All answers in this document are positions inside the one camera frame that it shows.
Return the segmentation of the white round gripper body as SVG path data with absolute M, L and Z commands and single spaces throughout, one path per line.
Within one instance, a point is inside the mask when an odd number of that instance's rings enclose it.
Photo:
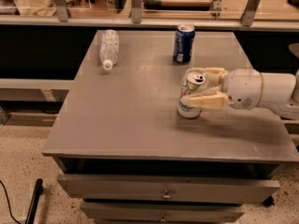
M 224 78 L 222 91 L 228 96 L 228 106 L 251 110 L 260 101 L 263 87 L 262 75 L 254 69 L 235 69 Z

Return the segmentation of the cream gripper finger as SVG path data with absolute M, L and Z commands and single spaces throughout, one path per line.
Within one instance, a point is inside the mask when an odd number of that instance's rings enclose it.
M 219 85 L 228 75 L 228 71 L 221 67 L 197 68 L 194 80 L 199 84 Z
M 188 102 L 188 106 L 204 109 L 222 109 L 228 104 L 228 96 L 222 92 L 207 96 L 191 96 Z

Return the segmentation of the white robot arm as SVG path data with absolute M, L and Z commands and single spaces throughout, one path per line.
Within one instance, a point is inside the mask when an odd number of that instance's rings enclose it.
M 199 67 L 188 69 L 181 85 L 181 102 L 188 107 L 260 107 L 282 118 L 299 118 L 298 75 L 260 73 L 252 68 L 229 72 L 220 67 Z

